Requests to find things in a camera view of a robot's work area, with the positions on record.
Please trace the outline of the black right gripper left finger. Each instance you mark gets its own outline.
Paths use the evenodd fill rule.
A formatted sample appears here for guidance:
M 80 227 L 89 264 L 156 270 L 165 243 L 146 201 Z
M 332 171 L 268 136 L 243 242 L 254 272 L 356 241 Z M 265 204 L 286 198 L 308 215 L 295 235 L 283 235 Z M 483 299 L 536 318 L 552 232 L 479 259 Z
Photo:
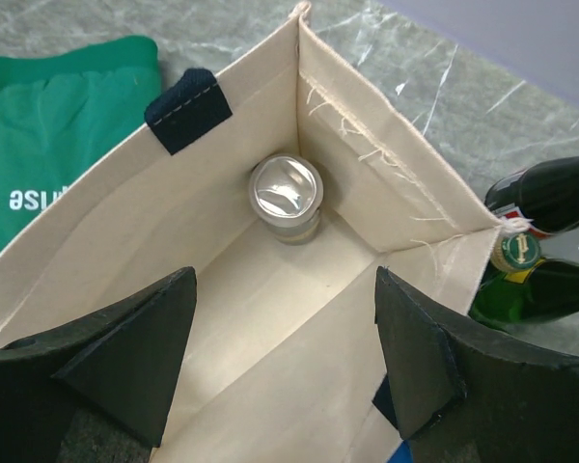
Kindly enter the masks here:
M 197 301 L 184 267 L 0 348 L 0 462 L 146 462 L 159 447 Z

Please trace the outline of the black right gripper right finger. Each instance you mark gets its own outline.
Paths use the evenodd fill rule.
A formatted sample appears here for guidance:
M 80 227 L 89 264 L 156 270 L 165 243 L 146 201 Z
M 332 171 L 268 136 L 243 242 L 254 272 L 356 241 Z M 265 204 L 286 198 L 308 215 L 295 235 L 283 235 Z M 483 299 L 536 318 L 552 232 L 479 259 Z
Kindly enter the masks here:
M 579 462 L 579 357 L 489 329 L 387 268 L 373 403 L 416 462 Z

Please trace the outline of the green glass bottle front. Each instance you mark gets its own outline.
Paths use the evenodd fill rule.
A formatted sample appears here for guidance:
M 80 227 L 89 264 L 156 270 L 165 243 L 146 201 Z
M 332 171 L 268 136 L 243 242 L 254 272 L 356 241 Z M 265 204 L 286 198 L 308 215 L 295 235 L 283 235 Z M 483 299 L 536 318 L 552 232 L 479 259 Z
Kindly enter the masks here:
M 484 270 L 469 316 L 504 331 L 579 312 L 579 263 L 546 257 L 528 232 L 500 236 Z

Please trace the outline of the dark cola glass bottle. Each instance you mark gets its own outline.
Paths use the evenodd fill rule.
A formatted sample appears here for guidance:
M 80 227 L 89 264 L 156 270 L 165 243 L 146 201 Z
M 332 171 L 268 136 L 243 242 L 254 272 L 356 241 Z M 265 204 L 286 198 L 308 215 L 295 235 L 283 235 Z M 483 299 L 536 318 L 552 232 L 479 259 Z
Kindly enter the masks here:
M 486 207 L 498 217 L 524 218 L 545 239 L 579 227 L 579 156 L 540 162 L 497 181 Z

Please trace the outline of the beige canvas tote bag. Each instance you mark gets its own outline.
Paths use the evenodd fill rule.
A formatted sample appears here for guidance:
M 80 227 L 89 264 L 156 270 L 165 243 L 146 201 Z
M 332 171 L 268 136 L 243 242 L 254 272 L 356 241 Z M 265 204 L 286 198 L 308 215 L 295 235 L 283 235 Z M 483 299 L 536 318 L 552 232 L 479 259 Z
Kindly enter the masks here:
M 197 301 L 146 462 L 383 462 L 375 275 L 466 313 L 501 227 L 389 100 L 322 41 L 311 5 L 217 74 L 189 70 L 145 124 L 0 253 L 0 348 L 190 267 Z M 317 234 L 280 242 L 249 178 L 319 171 Z

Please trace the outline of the silver beverage can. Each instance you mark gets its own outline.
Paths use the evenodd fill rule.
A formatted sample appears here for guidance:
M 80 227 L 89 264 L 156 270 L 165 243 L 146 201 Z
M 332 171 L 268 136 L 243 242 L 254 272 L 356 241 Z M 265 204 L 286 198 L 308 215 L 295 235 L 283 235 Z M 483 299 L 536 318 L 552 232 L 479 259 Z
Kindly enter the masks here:
M 289 153 L 268 156 L 249 178 L 253 210 L 280 242 L 305 244 L 315 238 L 323 201 L 323 181 L 317 168 Z

